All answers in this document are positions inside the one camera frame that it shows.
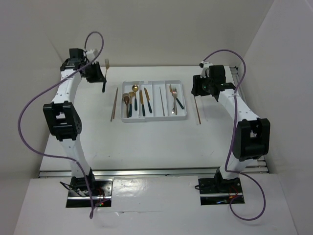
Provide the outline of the gold fork green handle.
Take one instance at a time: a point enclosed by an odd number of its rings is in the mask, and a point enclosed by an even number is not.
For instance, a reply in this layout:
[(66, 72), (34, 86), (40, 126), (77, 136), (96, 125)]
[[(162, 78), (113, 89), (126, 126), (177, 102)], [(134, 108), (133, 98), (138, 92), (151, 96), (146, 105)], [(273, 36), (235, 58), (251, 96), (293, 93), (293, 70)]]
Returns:
[(102, 93), (105, 92), (105, 88), (106, 88), (106, 82), (107, 82), (107, 72), (108, 72), (108, 69), (110, 68), (110, 62), (109, 62), (109, 59), (106, 58), (105, 59), (105, 75), (104, 75), (104, 80), (103, 80), (103, 86), (102, 86)]
[(172, 86), (170, 85), (169, 86), (169, 89), (170, 89), (170, 92), (172, 94), (172, 96), (176, 95), (175, 96), (175, 99), (176, 99), (176, 102), (179, 104), (179, 106), (184, 109), (184, 106), (182, 105), (182, 103), (180, 102), (180, 100), (178, 99), (178, 96), (177, 96), (177, 89), (175, 87), (172, 88)]

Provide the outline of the metal chopstick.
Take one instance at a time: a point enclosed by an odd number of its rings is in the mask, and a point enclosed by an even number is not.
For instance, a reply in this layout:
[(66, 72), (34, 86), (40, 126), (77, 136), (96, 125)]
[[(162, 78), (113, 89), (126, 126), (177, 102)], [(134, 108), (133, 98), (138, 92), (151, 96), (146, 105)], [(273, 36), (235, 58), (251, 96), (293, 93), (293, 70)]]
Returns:
[(162, 89), (161, 89), (161, 87), (159, 87), (159, 92), (160, 92), (160, 99), (161, 99), (162, 114), (163, 114), (163, 116), (165, 116), (165, 110), (164, 110), (163, 96), (162, 96)]

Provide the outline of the brown chopstick pair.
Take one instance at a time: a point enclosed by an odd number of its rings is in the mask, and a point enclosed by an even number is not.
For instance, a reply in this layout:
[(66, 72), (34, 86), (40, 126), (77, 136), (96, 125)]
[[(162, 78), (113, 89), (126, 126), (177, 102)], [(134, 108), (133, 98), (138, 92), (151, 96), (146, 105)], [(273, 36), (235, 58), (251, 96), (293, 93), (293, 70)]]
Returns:
[(114, 102), (113, 102), (112, 114), (111, 114), (110, 122), (112, 122), (112, 121), (114, 120), (114, 118), (115, 118), (115, 110), (116, 110), (117, 96), (118, 96), (118, 88), (116, 88), (116, 92), (115, 92), (115, 97), (114, 97)]

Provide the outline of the gold knife green handle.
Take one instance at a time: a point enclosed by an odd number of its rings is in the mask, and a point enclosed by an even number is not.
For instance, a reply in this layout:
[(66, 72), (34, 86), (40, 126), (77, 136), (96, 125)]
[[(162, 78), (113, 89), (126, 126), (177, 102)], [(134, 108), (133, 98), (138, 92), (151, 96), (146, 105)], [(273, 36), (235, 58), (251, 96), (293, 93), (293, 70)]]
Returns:
[(152, 111), (152, 107), (151, 107), (151, 104), (150, 104), (150, 97), (149, 97), (149, 94), (148, 94), (148, 91), (147, 91), (146, 88), (144, 88), (144, 92), (145, 92), (145, 95), (146, 95), (149, 112), (152, 113), (153, 111)]
[(145, 113), (142, 89), (139, 92), (139, 98), (140, 98), (140, 104), (141, 104), (141, 109), (142, 109), (142, 116), (145, 117), (146, 113)]

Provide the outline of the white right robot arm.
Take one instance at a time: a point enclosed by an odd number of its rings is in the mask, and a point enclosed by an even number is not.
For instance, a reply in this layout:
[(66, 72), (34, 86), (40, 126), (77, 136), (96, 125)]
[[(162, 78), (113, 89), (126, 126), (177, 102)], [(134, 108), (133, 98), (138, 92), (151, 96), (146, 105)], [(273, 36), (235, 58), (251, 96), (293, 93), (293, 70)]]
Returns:
[(226, 81), (223, 65), (201, 62), (200, 75), (194, 75), (191, 93), (194, 96), (210, 95), (220, 103), (234, 121), (230, 155), (215, 173), (213, 186), (226, 193), (239, 181), (239, 173), (269, 150), (270, 122), (260, 118), (235, 91), (233, 83)]

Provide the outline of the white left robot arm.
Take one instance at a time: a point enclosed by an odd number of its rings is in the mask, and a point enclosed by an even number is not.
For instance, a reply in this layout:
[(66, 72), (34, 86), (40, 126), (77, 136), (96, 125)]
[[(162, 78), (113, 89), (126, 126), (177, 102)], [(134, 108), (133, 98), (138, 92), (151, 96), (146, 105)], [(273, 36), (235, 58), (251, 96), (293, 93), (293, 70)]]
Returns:
[(104, 78), (100, 65), (95, 60), (97, 55), (96, 49), (85, 51), (71, 48), (69, 58), (60, 67), (62, 83), (51, 103), (43, 106), (50, 133), (60, 142), (70, 162), (71, 181), (66, 187), (76, 192), (81, 191), (85, 195), (92, 195), (97, 184), (82, 149), (82, 121), (74, 107), (74, 100), (83, 78)]

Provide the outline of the white cutlery tray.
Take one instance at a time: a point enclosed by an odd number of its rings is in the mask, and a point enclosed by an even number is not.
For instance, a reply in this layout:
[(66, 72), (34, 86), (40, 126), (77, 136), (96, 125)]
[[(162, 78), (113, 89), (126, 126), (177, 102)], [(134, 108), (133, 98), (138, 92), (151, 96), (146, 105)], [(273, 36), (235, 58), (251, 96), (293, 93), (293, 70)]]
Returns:
[[(139, 90), (136, 92), (137, 97), (137, 111), (134, 110), (134, 97), (132, 101), (132, 116), (126, 118), (126, 105), (124, 101), (121, 102), (121, 119), (124, 123), (131, 123), (131, 122), (148, 122), (148, 121), (176, 121), (176, 120), (186, 120), (187, 119), (187, 110), (185, 105), (185, 98), (183, 92), (183, 85), (180, 80), (167, 80), (167, 81), (131, 81), (122, 83), (122, 93), (129, 93), (132, 91), (132, 86), (137, 84), (139, 86)], [(169, 86), (175, 87), (177, 89), (177, 96), (184, 109), (182, 109), (179, 104), (176, 102), (175, 96), (172, 96)], [(165, 116), (162, 114), (162, 107), (161, 107), (161, 99), (160, 99), (160, 92), (159, 87), (162, 89), (162, 96), (163, 96), (163, 104), (165, 110)], [(149, 112), (148, 104), (146, 95), (144, 92), (144, 88), (147, 89), (149, 97), (150, 97), (150, 104), (152, 107), (152, 113)], [(142, 109), (140, 104), (139, 92), (142, 89), (143, 93), (143, 101), (145, 106), (145, 117), (142, 116)]]

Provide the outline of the aluminium rail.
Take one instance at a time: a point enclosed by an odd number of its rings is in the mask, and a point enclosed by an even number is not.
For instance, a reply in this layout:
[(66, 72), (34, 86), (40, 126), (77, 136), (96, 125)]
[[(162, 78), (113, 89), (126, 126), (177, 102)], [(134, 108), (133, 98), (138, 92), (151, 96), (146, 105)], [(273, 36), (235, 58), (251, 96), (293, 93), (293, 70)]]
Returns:
[[(214, 175), (216, 167), (209, 168), (178, 168), (178, 169), (134, 169), (134, 170), (94, 170), (96, 178), (109, 177), (150, 177), (150, 176), (187, 176), (187, 175)], [(266, 165), (252, 165), (244, 173), (269, 173)], [(70, 177), (69, 171), (41, 171), (39, 178)]]

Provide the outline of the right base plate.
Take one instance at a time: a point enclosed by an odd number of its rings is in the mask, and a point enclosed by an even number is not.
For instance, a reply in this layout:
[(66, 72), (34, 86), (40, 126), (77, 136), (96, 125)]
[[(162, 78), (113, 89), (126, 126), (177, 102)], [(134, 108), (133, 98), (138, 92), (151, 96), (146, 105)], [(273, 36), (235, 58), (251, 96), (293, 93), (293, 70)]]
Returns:
[(244, 204), (245, 199), (239, 178), (230, 183), (218, 186), (213, 178), (200, 178), (194, 186), (200, 193), (201, 205), (227, 205), (231, 200), (233, 204)]

